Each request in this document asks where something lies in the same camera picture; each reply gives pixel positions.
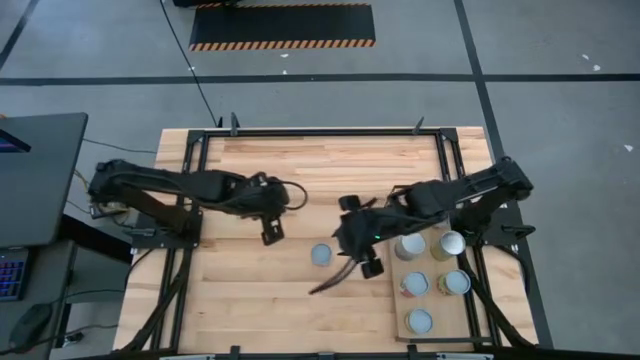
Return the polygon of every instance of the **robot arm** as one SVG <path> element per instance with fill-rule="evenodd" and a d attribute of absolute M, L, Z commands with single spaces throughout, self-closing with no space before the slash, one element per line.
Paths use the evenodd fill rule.
<path fill-rule="evenodd" d="M 284 238 L 280 215 L 292 209 L 287 207 L 289 196 L 284 183 L 263 172 L 251 177 L 219 170 L 181 174 L 112 160 L 96 167 L 89 195 L 95 203 L 115 201 L 133 207 L 177 235 L 195 226 L 189 211 L 165 205 L 145 191 L 183 195 L 206 209 L 260 219 L 263 242 L 271 245 Z"/>
<path fill-rule="evenodd" d="M 362 264 L 365 278 L 383 272 L 373 245 L 399 235 L 408 235 L 450 218 L 451 227 L 461 233 L 477 233 L 488 226 L 491 214 L 510 200 L 526 199 L 533 185 L 518 164 L 503 158 L 497 164 L 465 176 L 442 182 L 418 182 L 393 191 L 382 208 L 364 205 L 355 195 L 340 199 L 342 210 L 338 238 L 344 255 Z M 482 196 L 477 202 L 461 205 Z"/>

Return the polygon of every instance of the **wooden table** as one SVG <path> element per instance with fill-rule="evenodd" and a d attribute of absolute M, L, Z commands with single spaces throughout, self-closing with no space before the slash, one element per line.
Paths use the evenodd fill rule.
<path fill-rule="evenodd" d="M 457 128 L 467 173 L 491 165 L 481 127 Z M 156 167 L 180 171 L 188 129 L 163 131 Z M 331 233 L 339 224 L 337 199 L 345 194 L 384 198 L 398 184 L 441 178 L 435 140 L 424 136 L 215 138 L 207 169 L 268 175 L 303 184 L 309 203 L 283 218 L 286 239 L 264 247 L 259 222 L 205 211 L 200 247 L 194 253 L 182 324 L 180 353 L 404 352 L 397 342 L 391 272 L 364 280 L 359 271 L 324 293 L 307 292 L 343 264 L 311 265 L 313 245 L 338 246 Z M 195 156 L 192 169 L 196 168 Z M 292 203 L 299 191 L 290 191 Z M 163 201 L 175 197 L 158 194 Z M 378 254 L 389 269 L 388 245 Z M 486 248 L 484 255 L 498 306 L 530 341 L 536 334 L 518 263 Z M 156 250 L 133 271 L 120 316 L 115 348 L 128 343 L 158 298 L 165 251 Z M 488 335 L 476 299 L 482 335 Z M 167 312 L 163 345 L 173 311 Z M 464 309 L 448 314 L 450 334 L 468 337 Z M 419 351 L 463 351 L 470 344 L 419 344 Z"/>

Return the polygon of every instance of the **concrete floor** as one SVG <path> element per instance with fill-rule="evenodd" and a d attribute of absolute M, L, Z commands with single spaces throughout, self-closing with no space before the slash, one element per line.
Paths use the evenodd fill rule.
<path fill-rule="evenodd" d="M 258 2 L 303 1 L 247 1 Z M 283 70 L 471 74 L 453 0 L 369 3 L 378 39 L 373 49 L 187 55 L 200 76 Z M 0 48 L 28 4 L 0 2 Z M 485 74 L 640 73 L 637 1 L 464 0 L 464 6 Z M 186 49 L 194 10 L 168 2 L 167 11 Z M 212 126 L 193 84 L 2 86 L 7 78 L 140 76 L 190 76 L 157 0 L 39 0 L 4 66 L 0 62 L 0 113 L 84 111 L 86 137 L 138 149 L 155 149 L 163 128 Z M 640 254 L 634 216 L 640 203 L 640 83 L 487 86 L 504 149 L 536 186 L 521 208 L 525 222 L 538 228 L 529 241 L 555 347 L 640 353 L 640 265 L 634 258 Z M 202 87 L 216 116 L 234 111 L 244 127 L 413 125 L 421 116 L 424 125 L 485 126 L 473 82 Z M 96 162 L 111 158 L 140 165 L 154 160 L 84 143 L 78 169 L 91 174 Z M 69 197 L 86 201 L 78 183 Z M 90 221 L 74 208 L 66 211 Z M 86 271 L 112 273 L 113 284 L 123 279 L 126 269 L 86 256 L 79 260 Z M 106 323 L 118 313 L 117 300 L 78 306 L 70 328 Z M 53 358 L 105 353 L 112 341 L 113 331 L 97 330 Z"/>

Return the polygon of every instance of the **cylindrical container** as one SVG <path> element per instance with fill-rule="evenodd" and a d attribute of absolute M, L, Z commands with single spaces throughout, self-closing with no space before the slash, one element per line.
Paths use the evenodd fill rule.
<path fill-rule="evenodd" d="M 311 249 L 311 262 L 316 266 L 329 266 L 331 248 L 326 244 L 318 244 Z"/>
<path fill-rule="evenodd" d="M 440 240 L 431 245 L 431 255 L 438 261 L 447 261 L 450 258 L 461 254 L 466 243 L 464 236 L 457 231 L 447 231 L 442 234 Z"/>
<path fill-rule="evenodd" d="M 401 236 L 394 247 L 396 256 L 400 260 L 411 261 L 420 256 L 427 247 L 422 235 L 415 233 L 407 236 Z"/>
<path fill-rule="evenodd" d="M 463 295 L 469 289 L 471 289 L 471 279 L 462 270 L 452 271 L 438 278 L 438 290 L 445 295 Z"/>
<path fill-rule="evenodd" d="M 412 272 L 405 276 L 400 284 L 400 292 L 406 297 L 422 296 L 429 291 L 429 278 L 421 272 Z"/>
<path fill-rule="evenodd" d="M 411 332 L 417 335 L 426 334 L 433 327 L 431 314 L 425 309 L 413 309 L 404 318 L 404 323 Z"/>

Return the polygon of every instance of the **black mat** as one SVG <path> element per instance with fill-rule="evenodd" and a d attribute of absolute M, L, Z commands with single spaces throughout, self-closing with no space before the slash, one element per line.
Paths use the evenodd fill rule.
<path fill-rule="evenodd" d="M 375 45 L 368 4 L 201 5 L 191 51 L 350 48 Z"/>

